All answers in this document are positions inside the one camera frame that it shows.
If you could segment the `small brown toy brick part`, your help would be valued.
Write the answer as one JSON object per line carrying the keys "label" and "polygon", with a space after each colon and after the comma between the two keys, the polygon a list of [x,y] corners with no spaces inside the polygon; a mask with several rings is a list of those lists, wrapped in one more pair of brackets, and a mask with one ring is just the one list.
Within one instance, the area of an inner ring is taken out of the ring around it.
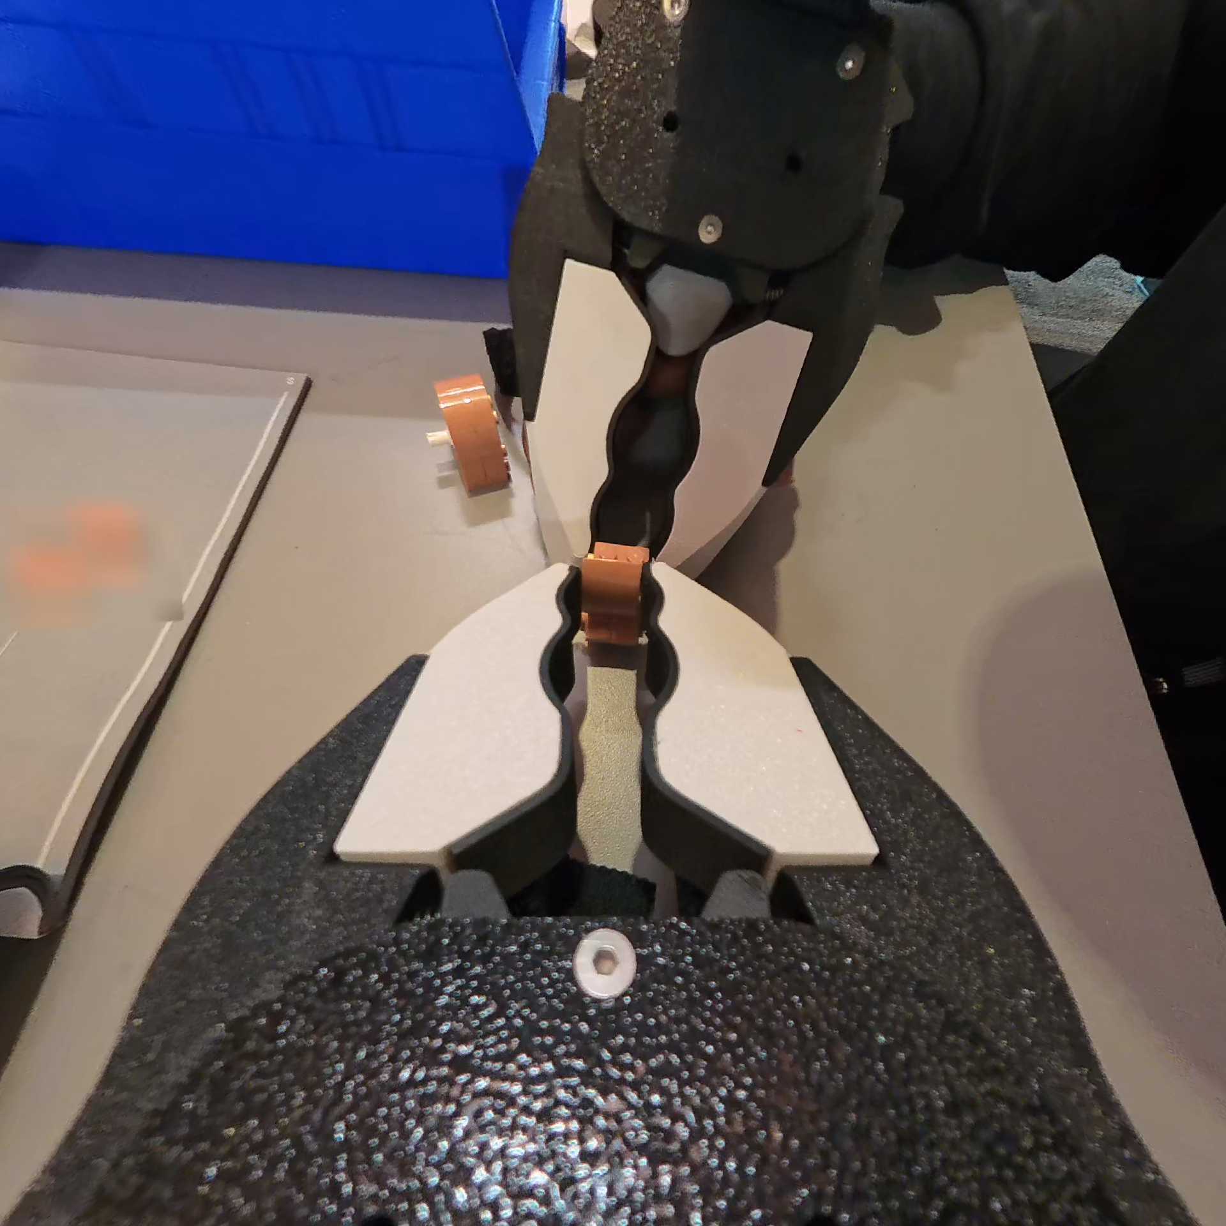
{"label": "small brown toy brick part", "polygon": [[640,586],[646,547],[596,542],[580,564],[580,630],[587,644],[630,649],[641,634]]}

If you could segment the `grey instruction booklet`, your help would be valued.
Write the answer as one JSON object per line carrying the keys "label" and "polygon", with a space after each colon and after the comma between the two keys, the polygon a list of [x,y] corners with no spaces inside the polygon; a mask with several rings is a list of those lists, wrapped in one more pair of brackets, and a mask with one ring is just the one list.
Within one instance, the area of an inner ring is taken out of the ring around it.
{"label": "grey instruction booklet", "polygon": [[2,344],[2,938],[58,927],[310,382]]}

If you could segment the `person's dark clothing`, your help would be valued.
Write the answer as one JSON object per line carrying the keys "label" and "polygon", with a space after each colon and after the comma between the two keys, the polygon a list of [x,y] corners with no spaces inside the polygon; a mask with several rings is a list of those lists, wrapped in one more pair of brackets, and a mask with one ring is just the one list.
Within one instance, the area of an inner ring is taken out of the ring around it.
{"label": "person's dark clothing", "polygon": [[1052,415],[1222,908],[1222,209]]}

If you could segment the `person's right forearm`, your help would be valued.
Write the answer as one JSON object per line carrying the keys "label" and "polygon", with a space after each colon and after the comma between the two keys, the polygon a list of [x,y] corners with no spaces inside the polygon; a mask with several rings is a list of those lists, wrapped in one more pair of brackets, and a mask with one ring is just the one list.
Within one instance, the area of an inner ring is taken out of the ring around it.
{"label": "person's right forearm", "polygon": [[887,262],[1164,276],[1222,209],[1224,4],[874,4],[913,113]]}

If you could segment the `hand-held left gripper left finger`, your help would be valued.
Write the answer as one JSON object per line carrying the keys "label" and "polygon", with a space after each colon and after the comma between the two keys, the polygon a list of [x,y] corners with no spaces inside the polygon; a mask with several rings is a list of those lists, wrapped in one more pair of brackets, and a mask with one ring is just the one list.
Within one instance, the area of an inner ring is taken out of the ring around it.
{"label": "hand-held left gripper left finger", "polygon": [[428,653],[332,850],[347,865],[539,879],[576,835],[580,577],[552,565]]}

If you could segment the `blue plastic bin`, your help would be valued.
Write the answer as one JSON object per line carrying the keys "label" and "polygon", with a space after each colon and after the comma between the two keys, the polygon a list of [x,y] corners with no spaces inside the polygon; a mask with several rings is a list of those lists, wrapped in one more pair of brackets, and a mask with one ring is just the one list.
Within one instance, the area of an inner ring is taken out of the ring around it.
{"label": "blue plastic bin", "polygon": [[501,279],[557,2],[1,5],[1,233]]}

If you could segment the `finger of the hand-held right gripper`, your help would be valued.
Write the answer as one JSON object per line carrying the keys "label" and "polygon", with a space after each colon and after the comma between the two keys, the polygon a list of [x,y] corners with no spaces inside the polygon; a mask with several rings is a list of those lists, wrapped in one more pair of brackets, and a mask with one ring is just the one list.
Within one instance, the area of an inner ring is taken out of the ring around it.
{"label": "finger of the hand-held right gripper", "polygon": [[766,320],[713,344],[694,387],[697,447],[672,498],[663,564],[700,576],[761,498],[806,357],[806,332]]}
{"label": "finger of the hand-held right gripper", "polygon": [[533,510],[551,563],[595,542],[649,547],[666,533],[672,402],[641,398],[649,322],[611,269],[561,265],[533,418],[525,424]]}

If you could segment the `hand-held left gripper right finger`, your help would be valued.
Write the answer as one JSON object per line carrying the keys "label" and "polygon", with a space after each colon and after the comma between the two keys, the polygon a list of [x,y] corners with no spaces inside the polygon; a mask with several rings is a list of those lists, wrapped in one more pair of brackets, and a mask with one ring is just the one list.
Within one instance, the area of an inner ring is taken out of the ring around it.
{"label": "hand-held left gripper right finger", "polygon": [[878,844],[786,650],[660,563],[641,601],[647,850],[679,879],[872,865]]}

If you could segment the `brown toy wheel white pin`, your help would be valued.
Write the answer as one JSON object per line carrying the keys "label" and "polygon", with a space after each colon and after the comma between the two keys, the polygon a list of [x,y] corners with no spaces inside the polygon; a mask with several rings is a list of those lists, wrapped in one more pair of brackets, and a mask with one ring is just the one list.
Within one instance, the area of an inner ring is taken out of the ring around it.
{"label": "brown toy wheel white pin", "polygon": [[443,428],[425,438],[431,447],[447,447],[468,498],[504,488],[510,482],[510,459],[500,438],[500,417],[479,376],[433,383]]}

